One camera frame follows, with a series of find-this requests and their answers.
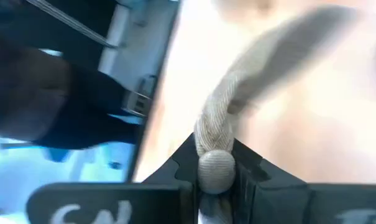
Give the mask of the white frame post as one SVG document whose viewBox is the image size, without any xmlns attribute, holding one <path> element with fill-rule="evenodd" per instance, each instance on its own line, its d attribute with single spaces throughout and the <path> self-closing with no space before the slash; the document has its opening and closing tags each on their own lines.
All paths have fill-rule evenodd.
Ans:
<svg viewBox="0 0 376 224">
<path fill-rule="evenodd" d="M 117 5 L 112 15 L 112 20 L 108 29 L 108 35 L 106 37 L 106 42 L 111 46 L 103 48 L 98 65 L 98 70 L 100 72 L 106 74 L 111 73 L 119 50 L 122 47 L 128 20 L 129 9 L 122 5 Z"/>
</svg>

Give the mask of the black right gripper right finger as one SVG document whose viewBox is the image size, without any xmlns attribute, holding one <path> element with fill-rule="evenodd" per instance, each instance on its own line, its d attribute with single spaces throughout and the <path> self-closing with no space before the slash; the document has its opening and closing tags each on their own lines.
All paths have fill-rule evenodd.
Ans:
<svg viewBox="0 0 376 224">
<path fill-rule="evenodd" d="M 238 140 L 234 224 L 376 224 L 376 185 L 310 184 Z"/>
</svg>

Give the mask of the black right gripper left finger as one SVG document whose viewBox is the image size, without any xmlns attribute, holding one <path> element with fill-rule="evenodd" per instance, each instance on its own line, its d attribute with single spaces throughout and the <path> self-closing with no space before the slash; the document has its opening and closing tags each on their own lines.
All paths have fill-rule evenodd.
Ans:
<svg viewBox="0 0 376 224">
<path fill-rule="evenodd" d="M 26 206 L 30 224 L 198 224 L 194 136 L 141 183 L 44 185 Z"/>
</svg>

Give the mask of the dark blurred chair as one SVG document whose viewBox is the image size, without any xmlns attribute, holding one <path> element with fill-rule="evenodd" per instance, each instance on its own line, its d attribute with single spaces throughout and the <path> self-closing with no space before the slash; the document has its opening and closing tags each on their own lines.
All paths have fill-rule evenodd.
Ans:
<svg viewBox="0 0 376 224">
<path fill-rule="evenodd" d="M 135 144 L 140 126 L 123 120 L 130 91 L 0 34 L 0 137 L 56 149 Z"/>
</svg>

